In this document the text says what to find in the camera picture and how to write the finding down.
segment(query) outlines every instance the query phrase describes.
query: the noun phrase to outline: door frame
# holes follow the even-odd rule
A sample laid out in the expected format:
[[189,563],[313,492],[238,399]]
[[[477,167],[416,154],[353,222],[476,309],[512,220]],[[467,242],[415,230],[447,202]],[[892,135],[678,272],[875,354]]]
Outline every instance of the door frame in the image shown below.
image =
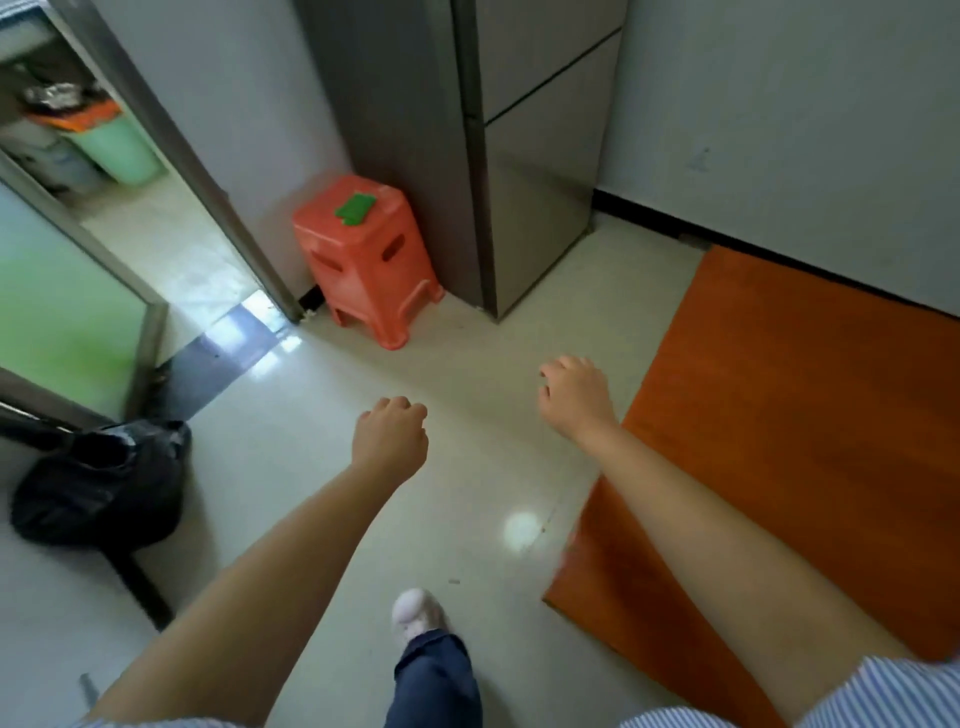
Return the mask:
[[213,180],[180,133],[92,0],[27,0],[24,6],[43,9],[81,60],[101,78],[116,102],[139,123],[177,170],[277,308],[291,323],[302,319],[303,307],[297,297],[244,225],[226,191]]

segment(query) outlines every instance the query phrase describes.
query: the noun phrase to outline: striped shirt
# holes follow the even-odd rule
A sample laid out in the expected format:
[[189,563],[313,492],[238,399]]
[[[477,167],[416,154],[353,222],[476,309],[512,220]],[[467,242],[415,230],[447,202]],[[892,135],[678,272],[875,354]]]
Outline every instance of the striped shirt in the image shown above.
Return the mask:
[[[798,728],[956,728],[960,726],[960,661],[925,665],[869,658],[838,690],[820,701]],[[117,726],[102,720],[74,728],[242,728],[212,718]],[[733,728],[691,708],[660,708],[632,717],[620,728]]]

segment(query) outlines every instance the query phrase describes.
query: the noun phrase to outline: foot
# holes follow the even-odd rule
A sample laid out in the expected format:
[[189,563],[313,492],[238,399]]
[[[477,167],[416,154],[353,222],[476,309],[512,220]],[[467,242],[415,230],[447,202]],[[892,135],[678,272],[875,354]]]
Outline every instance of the foot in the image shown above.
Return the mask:
[[393,623],[404,646],[431,629],[447,628],[444,608],[425,589],[408,589],[396,598]]

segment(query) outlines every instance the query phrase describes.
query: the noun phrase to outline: blue jeans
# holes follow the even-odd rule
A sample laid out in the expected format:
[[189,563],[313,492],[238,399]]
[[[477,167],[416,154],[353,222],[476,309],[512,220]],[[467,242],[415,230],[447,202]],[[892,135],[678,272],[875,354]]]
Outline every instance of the blue jeans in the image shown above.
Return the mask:
[[467,648],[456,635],[433,629],[415,637],[394,678],[385,728],[482,728],[480,691]]

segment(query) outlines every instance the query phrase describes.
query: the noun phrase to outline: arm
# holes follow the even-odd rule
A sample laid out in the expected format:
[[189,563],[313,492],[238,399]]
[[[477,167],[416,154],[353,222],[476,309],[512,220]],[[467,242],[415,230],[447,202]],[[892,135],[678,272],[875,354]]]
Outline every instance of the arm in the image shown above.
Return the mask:
[[793,724],[866,656],[913,655],[773,534],[620,427],[587,359],[545,364],[540,413],[600,464],[717,634]]
[[267,719],[367,528],[426,459],[426,408],[380,400],[350,466],[220,573],[100,698],[88,719]]

